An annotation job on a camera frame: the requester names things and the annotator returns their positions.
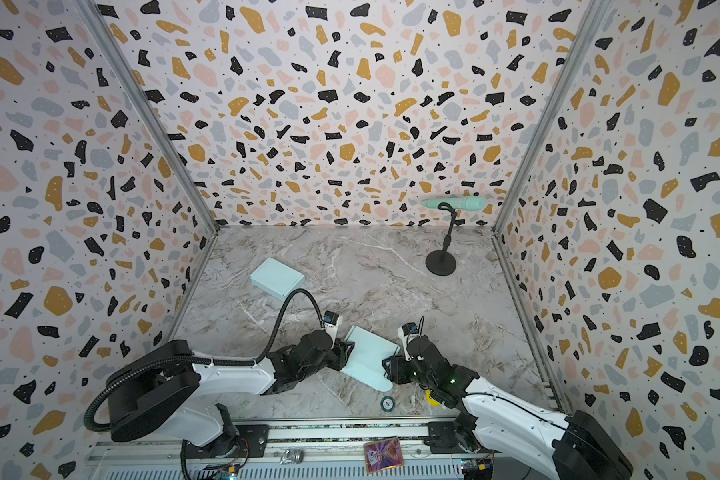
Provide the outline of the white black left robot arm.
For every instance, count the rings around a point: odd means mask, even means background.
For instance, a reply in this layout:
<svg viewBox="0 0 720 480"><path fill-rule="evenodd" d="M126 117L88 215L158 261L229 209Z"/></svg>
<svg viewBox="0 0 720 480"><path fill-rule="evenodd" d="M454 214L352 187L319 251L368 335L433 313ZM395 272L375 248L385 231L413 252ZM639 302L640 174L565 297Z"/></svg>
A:
<svg viewBox="0 0 720 480"><path fill-rule="evenodd" d="M204 447L231 433L228 409L208 398L288 392L325 368L341 371L354 347L320 329L247 365L199 355L187 341L173 340L107 379L101 400L109 413L105 430L119 443L157 433Z"/></svg>

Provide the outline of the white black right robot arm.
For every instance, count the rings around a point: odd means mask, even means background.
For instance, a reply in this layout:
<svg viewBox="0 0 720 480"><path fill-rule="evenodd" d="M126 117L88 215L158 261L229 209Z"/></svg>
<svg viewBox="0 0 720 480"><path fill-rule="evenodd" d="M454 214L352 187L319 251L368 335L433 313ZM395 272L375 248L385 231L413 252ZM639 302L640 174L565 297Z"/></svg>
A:
<svg viewBox="0 0 720 480"><path fill-rule="evenodd" d="M455 409L457 444L508 455L549 479L629 479L634 468L590 414L568 415L509 394L477 372L450 363L421 329L398 330L402 352L382 361L396 385L416 384Z"/></svg>

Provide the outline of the mint paper box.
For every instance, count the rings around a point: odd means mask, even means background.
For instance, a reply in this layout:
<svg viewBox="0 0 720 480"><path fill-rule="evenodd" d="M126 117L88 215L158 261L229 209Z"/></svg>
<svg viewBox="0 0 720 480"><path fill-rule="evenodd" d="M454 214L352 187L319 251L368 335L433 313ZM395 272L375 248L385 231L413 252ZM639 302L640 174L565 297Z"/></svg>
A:
<svg viewBox="0 0 720 480"><path fill-rule="evenodd" d="M250 280L255 287L283 302L304 284L305 276L274 258L267 258L250 275Z"/></svg>
<svg viewBox="0 0 720 480"><path fill-rule="evenodd" d="M399 346L358 326L350 328L345 341L354 347L340 372L376 391L391 391L393 383L386 377L382 362L396 355Z"/></svg>

